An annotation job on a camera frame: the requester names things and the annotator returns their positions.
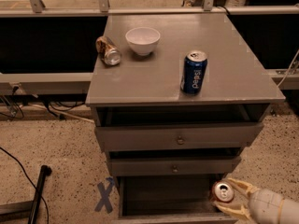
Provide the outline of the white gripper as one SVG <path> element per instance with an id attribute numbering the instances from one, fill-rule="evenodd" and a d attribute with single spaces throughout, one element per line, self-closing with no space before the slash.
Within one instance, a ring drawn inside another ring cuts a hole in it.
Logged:
<path id="1" fill-rule="evenodd" d="M 279 209 L 283 196 L 269 189 L 260 189 L 249 182 L 227 178 L 232 188 L 249 199 L 249 209 L 241 203 L 222 203 L 215 201 L 215 206 L 224 214 L 243 221 L 253 220 L 258 224 L 278 224 Z"/>

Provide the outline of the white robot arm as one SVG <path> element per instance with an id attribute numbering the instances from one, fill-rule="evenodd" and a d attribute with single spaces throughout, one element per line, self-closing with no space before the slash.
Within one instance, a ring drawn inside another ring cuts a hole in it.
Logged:
<path id="1" fill-rule="evenodd" d="M 214 183 L 211 201 L 224 214 L 256 224 L 299 224 L 299 203 L 270 189 L 225 178 Z"/>

